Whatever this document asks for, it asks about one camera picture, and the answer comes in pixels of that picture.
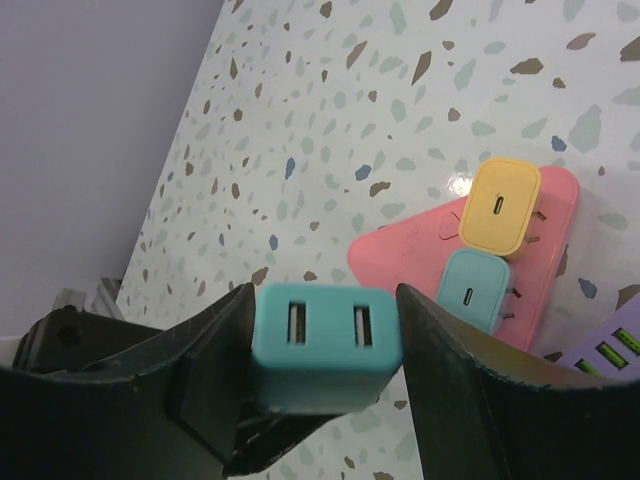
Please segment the yellow plug adapter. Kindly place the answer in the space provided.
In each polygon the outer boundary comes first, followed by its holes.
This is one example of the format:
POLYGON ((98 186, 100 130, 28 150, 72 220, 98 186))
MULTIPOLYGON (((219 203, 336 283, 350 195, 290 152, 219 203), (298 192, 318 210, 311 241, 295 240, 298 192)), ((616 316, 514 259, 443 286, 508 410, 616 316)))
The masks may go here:
POLYGON ((541 171, 530 162, 492 157, 482 163, 460 219, 464 245, 508 260, 521 256, 541 184, 541 171))

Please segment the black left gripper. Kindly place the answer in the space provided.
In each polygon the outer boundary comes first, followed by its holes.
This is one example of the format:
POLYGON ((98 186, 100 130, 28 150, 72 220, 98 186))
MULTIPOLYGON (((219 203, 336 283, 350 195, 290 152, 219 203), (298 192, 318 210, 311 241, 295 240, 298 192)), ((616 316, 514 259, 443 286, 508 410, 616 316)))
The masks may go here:
POLYGON ((11 368, 17 371, 157 371, 162 361, 139 355, 138 347, 158 329, 73 308, 37 321, 20 339, 11 368), (128 356, 131 351, 137 357, 128 356))

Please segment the teal plug adapter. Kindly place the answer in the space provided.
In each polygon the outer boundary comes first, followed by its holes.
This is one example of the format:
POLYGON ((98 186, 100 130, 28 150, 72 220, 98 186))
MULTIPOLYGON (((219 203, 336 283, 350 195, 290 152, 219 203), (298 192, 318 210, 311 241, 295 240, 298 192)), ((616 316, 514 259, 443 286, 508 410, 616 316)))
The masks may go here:
POLYGON ((435 302, 451 315, 493 335, 510 302, 515 273, 501 257, 462 248, 448 259, 435 302))
POLYGON ((256 302, 255 398, 287 414, 366 409, 402 364, 396 300, 378 288, 274 283, 256 302))

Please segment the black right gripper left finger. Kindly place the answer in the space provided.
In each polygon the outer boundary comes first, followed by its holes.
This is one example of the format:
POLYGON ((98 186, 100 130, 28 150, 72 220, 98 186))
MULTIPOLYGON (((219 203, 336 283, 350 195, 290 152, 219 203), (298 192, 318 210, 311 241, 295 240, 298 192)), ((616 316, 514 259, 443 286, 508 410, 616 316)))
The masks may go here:
POLYGON ((188 320, 80 370, 151 387, 168 422, 231 461, 251 356, 255 289, 242 284, 188 320))

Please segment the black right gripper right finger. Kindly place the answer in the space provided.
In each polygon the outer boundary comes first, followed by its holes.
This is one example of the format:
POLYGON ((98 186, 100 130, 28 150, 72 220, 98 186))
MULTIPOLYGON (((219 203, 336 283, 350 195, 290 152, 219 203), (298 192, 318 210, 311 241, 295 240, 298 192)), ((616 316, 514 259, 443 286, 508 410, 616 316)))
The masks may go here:
POLYGON ((617 479, 619 383, 569 370, 396 290, 427 479, 617 479))

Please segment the pink triangular power strip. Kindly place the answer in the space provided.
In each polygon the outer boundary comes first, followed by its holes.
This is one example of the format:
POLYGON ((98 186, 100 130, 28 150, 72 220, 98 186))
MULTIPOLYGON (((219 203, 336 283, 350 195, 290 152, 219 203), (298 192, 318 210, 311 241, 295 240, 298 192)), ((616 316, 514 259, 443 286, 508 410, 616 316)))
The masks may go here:
MULTIPOLYGON (((568 170, 544 166, 541 176, 538 209, 545 218, 531 222, 533 241, 512 263, 517 295, 509 312, 514 316, 495 333, 526 352, 543 319, 580 199, 579 182, 568 170)), ((356 238, 347 254, 352 273, 365 287, 394 293, 407 283, 435 298, 449 257, 463 247, 458 224, 465 202, 461 197, 356 238)))

